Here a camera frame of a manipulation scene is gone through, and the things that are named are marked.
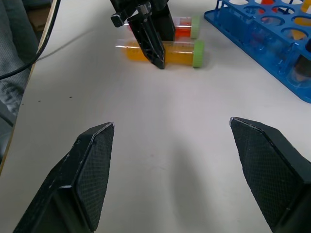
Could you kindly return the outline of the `blue test tube rack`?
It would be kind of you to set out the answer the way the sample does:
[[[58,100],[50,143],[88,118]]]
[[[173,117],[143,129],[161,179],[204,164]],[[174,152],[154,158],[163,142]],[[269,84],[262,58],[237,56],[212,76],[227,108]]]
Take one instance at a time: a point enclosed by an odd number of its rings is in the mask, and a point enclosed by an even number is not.
[[[217,0],[215,9],[204,19],[247,53],[295,95],[311,103],[311,27],[295,24],[294,19],[311,15],[300,11],[303,0],[274,0],[262,5],[260,0]],[[279,19],[278,25],[262,23],[263,17]],[[305,34],[294,40],[292,30]]]

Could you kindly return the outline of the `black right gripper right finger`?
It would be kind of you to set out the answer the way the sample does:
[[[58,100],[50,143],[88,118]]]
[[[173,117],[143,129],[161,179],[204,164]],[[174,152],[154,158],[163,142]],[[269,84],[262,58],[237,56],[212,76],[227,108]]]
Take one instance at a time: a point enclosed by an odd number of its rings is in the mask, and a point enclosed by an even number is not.
[[[311,162],[277,129],[230,119],[246,182],[273,233],[311,233]]]

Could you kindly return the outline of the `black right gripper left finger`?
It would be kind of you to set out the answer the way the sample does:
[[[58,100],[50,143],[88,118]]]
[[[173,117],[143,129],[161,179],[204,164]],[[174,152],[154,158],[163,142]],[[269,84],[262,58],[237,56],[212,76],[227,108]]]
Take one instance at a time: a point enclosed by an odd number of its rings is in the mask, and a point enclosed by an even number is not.
[[[115,127],[81,133],[51,169],[13,233],[94,233],[109,179]]]

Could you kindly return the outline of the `grey fabric clothing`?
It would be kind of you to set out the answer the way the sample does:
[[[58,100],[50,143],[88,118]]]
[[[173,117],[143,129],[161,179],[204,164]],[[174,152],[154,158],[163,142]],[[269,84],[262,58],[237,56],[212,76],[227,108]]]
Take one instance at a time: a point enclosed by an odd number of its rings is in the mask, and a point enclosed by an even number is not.
[[[0,76],[28,64],[38,40],[22,0],[0,0]],[[16,120],[31,68],[0,80],[0,160]]]

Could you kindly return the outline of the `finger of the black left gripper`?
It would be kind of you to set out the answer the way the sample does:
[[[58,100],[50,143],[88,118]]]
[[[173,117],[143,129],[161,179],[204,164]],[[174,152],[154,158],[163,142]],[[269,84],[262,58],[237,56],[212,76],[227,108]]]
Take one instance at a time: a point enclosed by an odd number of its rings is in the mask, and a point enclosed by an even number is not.
[[[150,3],[136,7],[137,14],[128,18],[129,26],[147,60],[159,69],[165,68],[165,49],[152,19]]]
[[[175,25],[170,13],[166,15],[156,15],[154,17],[154,26],[162,41],[175,40]]]

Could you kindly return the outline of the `red test tube green cap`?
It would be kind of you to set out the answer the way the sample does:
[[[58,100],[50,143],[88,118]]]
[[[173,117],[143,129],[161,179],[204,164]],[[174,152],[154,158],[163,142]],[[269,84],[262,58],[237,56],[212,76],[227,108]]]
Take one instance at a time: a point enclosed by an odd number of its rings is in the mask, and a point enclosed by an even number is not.
[[[200,17],[172,17],[175,25],[175,40],[179,38],[197,39],[200,32]]]

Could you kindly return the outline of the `yellow test tube green cap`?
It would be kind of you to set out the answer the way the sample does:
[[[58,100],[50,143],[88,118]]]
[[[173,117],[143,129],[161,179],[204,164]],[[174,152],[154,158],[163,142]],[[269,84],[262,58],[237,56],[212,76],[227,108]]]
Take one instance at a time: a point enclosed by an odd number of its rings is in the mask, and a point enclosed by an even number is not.
[[[164,41],[165,63],[201,68],[204,60],[205,43],[194,41]],[[119,40],[116,48],[135,62],[148,62],[136,40]]]

